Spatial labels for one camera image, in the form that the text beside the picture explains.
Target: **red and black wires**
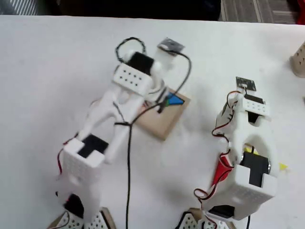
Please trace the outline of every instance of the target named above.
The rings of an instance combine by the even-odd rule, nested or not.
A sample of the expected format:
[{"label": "red and black wires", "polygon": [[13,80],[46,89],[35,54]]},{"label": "red and black wires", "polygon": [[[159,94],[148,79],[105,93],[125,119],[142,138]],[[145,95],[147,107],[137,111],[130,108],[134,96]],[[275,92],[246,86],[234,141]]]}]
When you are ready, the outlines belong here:
[{"label": "red and black wires", "polygon": [[[215,136],[215,137],[222,137],[222,138],[224,138],[224,139],[226,140],[227,143],[229,143],[230,141],[229,141],[229,139],[224,135],[224,133],[220,133],[220,132],[217,132],[217,133],[216,133],[216,131],[217,131],[217,130],[220,130],[220,129],[222,129],[222,128],[224,128],[225,126],[228,126],[228,125],[231,123],[231,121],[233,120],[233,118],[234,118],[234,113],[235,113],[234,107],[236,106],[236,104],[237,104],[238,101],[233,102],[231,105],[229,104],[229,96],[230,96],[231,94],[234,94],[234,93],[239,93],[239,94],[241,94],[240,91],[231,91],[231,92],[229,92],[228,95],[227,95],[227,98],[226,98],[227,101],[226,101],[225,106],[228,106],[228,107],[231,109],[231,113],[229,114],[229,117],[228,117],[229,121],[226,122],[225,124],[220,125],[220,126],[216,126],[216,125],[217,125],[217,124],[216,124],[216,125],[215,125],[215,128],[212,130],[212,135],[213,135],[213,136]],[[217,179],[216,183],[214,184],[214,186],[213,186],[213,188],[212,188],[212,191],[211,191],[210,193],[208,193],[208,192],[206,192],[206,191],[204,191],[204,190],[202,190],[202,189],[200,189],[200,188],[196,188],[196,189],[194,190],[194,192],[193,192],[193,193],[194,193],[194,196],[198,199],[198,201],[199,201],[200,203],[202,202],[202,200],[208,200],[209,198],[211,198],[211,197],[214,195],[218,183],[222,180],[222,178],[223,178],[224,176],[226,176],[226,175],[231,171],[232,168],[234,168],[233,166],[227,165],[227,164],[222,160],[222,157],[228,155],[230,152],[231,152],[231,150],[228,149],[228,151],[227,151],[226,153],[221,153],[221,154],[219,155],[219,157],[218,157],[220,163],[221,163],[224,167],[228,168],[229,170],[224,171],[224,172],[219,176],[219,178]]]},{"label": "red and black wires", "polygon": [[[65,142],[63,143],[63,145],[65,146],[65,145],[66,145],[69,141],[71,141],[73,138],[77,137],[77,135],[78,135],[78,132],[74,135],[74,137],[72,137],[72,138],[70,138],[69,140],[65,141]],[[58,154],[57,154],[57,165],[58,165],[58,169],[59,169],[59,175],[62,174],[61,159],[60,159],[62,151],[63,151],[63,148],[62,148],[62,149],[58,152]]]}]

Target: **red wire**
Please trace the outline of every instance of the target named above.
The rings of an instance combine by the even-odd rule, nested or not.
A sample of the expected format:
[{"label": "red wire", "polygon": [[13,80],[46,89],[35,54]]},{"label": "red wire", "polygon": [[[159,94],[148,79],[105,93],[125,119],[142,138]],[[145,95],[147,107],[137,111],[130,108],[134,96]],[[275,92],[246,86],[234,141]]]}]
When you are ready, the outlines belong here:
[{"label": "red wire", "polygon": [[58,169],[59,169],[59,175],[62,174],[62,167],[61,167],[61,161],[60,161],[60,155],[63,149],[61,149],[58,154],[57,154],[57,164],[58,164]]},{"label": "red wire", "polygon": [[214,220],[210,219],[210,218],[207,217],[206,215],[205,215],[205,217],[206,217],[209,221],[211,221],[213,224],[215,224],[215,228],[214,228],[214,229],[217,229],[217,223],[215,223]]},{"label": "red wire", "polygon": [[[63,145],[65,146],[69,141],[71,141],[73,138],[77,137],[78,135],[78,132],[74,135],[74,137],[70,138],[69,140],[65,141],[63,143]],[[58,164],[58,169],[59,169],[59,175],[62,174],[62,167],[61,167],[61,160],[60,160],[60,155],[61,155],[61,152],[63,151],[63,148],[58,152],[57,154],[57,164]]]},{"label": "red wire", "polygon": [[227,95],[227,104],[228,104],[228,107],[229,107],[230,109],[231,109],[231,107],[230,107],[230,105],[229,105],[228,99],[229,99],[229,95],[232,94],[232,93],[239,93],[239,94],[241,94],[240,91],[231,91],[231,92],[228,93],[228,95]]}]

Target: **wooden block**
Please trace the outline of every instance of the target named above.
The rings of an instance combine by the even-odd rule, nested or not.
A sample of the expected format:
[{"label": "wooden block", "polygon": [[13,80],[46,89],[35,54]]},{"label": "wooden block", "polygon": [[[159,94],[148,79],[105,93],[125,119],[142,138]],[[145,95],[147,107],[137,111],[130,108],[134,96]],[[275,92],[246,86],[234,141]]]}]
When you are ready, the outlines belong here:
[{"label": "wooden block", "polygon": [[137,125],[147,130],[149,133],[154,136],[165,140],[171,130],[176,125],[180,116],[182,115],[183,110],[187,107],[190,102],[190,99],[177,93],[177,96],[184,101],[183,104],[169,104],[161,114],[156,110],[152,109],[145,114],[143,114],[138,121]]}]

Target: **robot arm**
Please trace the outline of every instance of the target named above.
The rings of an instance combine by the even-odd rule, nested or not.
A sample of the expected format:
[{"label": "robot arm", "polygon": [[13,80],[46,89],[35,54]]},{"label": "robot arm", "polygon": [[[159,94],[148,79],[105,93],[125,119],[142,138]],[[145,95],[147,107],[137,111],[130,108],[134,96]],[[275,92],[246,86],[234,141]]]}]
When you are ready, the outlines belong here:
[{"label": "robot arm", "polygon": [[[216,128],[216,135],[229,140],[226,148],[229,153],[220,160],[230,166],[225,167],[227,174],[211,187],[213,194],[202,201],[204,212],[222,221],[248,217],[274,197],[279,173],[268,104],[254,96],[254,92],[237,90],[216,122],[216,126],[223,126]],[[259,155],[246,152],[245,145],[253,146]]]}]

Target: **black cable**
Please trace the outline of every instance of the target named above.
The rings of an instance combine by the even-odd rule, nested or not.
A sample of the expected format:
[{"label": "black cable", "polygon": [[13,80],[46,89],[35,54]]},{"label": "black cable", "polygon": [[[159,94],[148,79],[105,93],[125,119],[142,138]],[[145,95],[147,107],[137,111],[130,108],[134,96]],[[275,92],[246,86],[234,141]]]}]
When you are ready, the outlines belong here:
[{"label": "black cable", "polygon": [[122,41],[122,42],[115,48],[115,55],[116,55],[116,57],[118,58],[118,61],[119,61],[119,62],[121,62],[121,63],[123,62],[123,58],[120,57],[120,55],[119,55],[119,48],[120,48],[123,44],[125,44],[126,42],[132,41],[132,40],[138,41],[138,42],[141,44],[141,46],[142,46],[142,53],[146,55],[146,46],[145,46],[145,44],[144,44],[143,41],[141,41],[139,38],[136,38],[136,37],[126,38],[124,41]]},{"label": "black cable", "polygon": [[[125,44],[126,42],[130,41],[130,40],[136,40],[138,42],[140,42],[140,44],[142,45],[142,52],[143,54],[146,54],[146,47],[145,47],[145,44],[138,38],[135,38],[135,37],[130,37],[130,38],[127,38],[125,39],[124,41],[122,41],[115,49],[115,53],[116,53],[116,56],[118,58],[118,60],[120,62],[123,62],[123,59],[119,56],[119,48]],[[180,56],[183,56],[184,58],[186,58],[188,60],[188,63],[189,63],[189,66],[188,66],[188,71],[187,71],[187,74],[183,80],[183,82],[180,84],[180,86],[178,87],[178,89],[172,94],[172,96],[170,97],[166,97],[166,100],[167,99],[170,99],[172,98],[174,95],[176,95],[179,90],[183,87],[183,85],[185,84],[185,82],[187,81],[187,79],[189,78],[190,76],[190,73],[191,73],[191,70],[192,70],[192,61],[190,60],[190,58],[183,54],[183,53],[180,53],[180,52],[176,52],[176,51],[167,51],[167,52],[172,52],[172,53],[175,53],[177,55],[180,55]],[[128,126],[129,127],[129,137],[128,137],[128,147],[127,147],[127,170],[128,170],[128,191],[127,191],[127,202],[126,202],[126,217],[125,217],[125,227],[126,229],[128,229],[128,214],[129,214],[129,202],[130,202],[130,189],[131,189],[131,166],[130,166],[130,151],[131,151],[131,141],[132,141],[132,126],[133,124],[143,115],[145,114],[146,112],[148,112],[149,110],[152,110],[153,108],[157,107],[157,106],[160,106],[162,105],[163,102],[161,103],[157,103],[147,109],[145,109],[144,111],[142,111],[141,113],[139,113],[132,121],[131,123],[128,123],[128,122],[116,122],[114,123],[114,125],[124,125],[124,126]]]},{"label": "black cable", "polygon": [[250,226],[250,217],[251,217],[251,215],[248,216],[248,222],[247,222],[247,228],[246,229],[249,229],[249,226]]},{"label": "black cable", "polygon": [[177,51],[167,51],[167,52],[172,52],[172,53],[175,53],[175,54],[177,54],[179,56],[183,56],[184,58],[187,59],[187,61],[189,63],[188,70],[187,70],[187,73],[186,73],[186,76],[185,76],[184,80],[182,81],[182,83],[180,84],[178,89],[172,94],[172,96],[167,98],[167,99],[170,99],[170,98],[172,98],[174,95],[176,95],[180,91],[180,89],[183,87],[183,85],[185,84],[185,82],[189,78],[189,76],[191,74],[191,70],[192,70],[192,61],[191,61],[191,59],[187,55],[185,55],[185,54],[183,54],[181,52],[177,52]]}]

